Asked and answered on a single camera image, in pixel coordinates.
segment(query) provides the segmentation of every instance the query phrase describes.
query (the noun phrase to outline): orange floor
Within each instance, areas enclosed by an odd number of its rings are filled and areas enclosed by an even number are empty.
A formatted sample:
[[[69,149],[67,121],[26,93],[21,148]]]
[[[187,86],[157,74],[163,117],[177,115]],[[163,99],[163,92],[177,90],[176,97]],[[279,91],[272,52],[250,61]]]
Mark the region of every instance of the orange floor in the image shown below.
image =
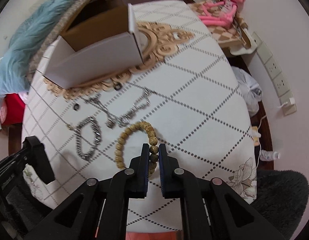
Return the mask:
[[[176,240],[176,232],[142,234],[127,232],[126,240]]]

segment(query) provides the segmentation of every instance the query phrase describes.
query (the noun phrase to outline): cardboard box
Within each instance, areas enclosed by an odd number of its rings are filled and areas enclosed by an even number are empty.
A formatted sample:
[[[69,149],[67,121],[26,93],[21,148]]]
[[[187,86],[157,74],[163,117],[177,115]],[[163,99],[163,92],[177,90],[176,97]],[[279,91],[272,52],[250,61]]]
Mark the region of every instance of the cardboard box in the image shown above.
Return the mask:
[[[68,89],[143,63],[131,4],[98,14],[58,37],[44,76]]]

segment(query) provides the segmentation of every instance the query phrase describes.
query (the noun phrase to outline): pink stuffed toy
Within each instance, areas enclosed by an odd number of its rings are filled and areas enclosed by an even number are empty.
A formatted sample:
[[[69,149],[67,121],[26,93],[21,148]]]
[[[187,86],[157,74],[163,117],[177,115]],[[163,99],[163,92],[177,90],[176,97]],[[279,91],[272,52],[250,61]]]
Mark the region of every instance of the pink stuffed toy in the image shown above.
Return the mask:
[[[223,0],[218,3],[205,3],[202,6],[202,10],[205,12],[206,16],[199,15],[198,17],[206,26],[222,26],[229,28],[236,14],[238,5],[244,2],[245,0]],[[214,6],[223,6],[219,17],[211,16],[207,10],[207,8]]]

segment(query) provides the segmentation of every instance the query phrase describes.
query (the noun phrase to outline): blue blanket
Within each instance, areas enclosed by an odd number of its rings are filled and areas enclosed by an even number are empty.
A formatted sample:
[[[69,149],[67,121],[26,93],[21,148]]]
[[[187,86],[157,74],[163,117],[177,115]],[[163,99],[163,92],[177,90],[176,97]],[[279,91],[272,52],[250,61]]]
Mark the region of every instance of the blue blanket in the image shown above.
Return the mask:
[[[75,1],[49,0],[17,29],[10,40],[8,51],[0,60],[0,108],[6,94],[29,90],[26,75],[31,57]]]

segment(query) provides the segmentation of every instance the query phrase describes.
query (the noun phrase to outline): bracelet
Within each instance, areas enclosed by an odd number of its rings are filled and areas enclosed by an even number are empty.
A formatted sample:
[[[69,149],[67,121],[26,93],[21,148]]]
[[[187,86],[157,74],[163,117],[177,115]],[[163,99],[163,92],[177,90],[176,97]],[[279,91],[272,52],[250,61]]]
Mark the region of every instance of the bracelet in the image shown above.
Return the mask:
[[[124,132],[120,134],[120,137],[117,140],[117,144],[115,146],[116,150],[114,152],[115,158],[114,161],[119,169],[125,169],[126,166],[123,162],[123,147],[126,144],[127,138],[137,130],[144,130],[149,138],[149,144],[150,146],[150,162],[149,162],[149,177],[155,172],[155,168],[157,167],[157,161],[159,159],[158,152],[159,148],[157,146],[158,139],[156,132],[154,131],[151,124],[148,122],[136,122],[135,124],[132,124],[130,127],[127,127]]]

